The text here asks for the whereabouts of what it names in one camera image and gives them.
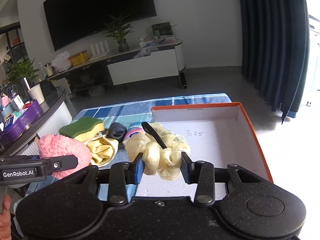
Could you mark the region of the person's left hand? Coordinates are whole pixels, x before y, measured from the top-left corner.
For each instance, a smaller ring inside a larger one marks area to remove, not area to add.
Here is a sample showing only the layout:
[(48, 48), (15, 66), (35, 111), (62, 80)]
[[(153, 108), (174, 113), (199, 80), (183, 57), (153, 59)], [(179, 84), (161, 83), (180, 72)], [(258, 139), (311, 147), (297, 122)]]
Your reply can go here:
[(0, 238), (1, 240), (11, 240), (11, 216), (10, 216), (11, 199), (8, 194), (3, 199), (3, 210), (0, 215)]

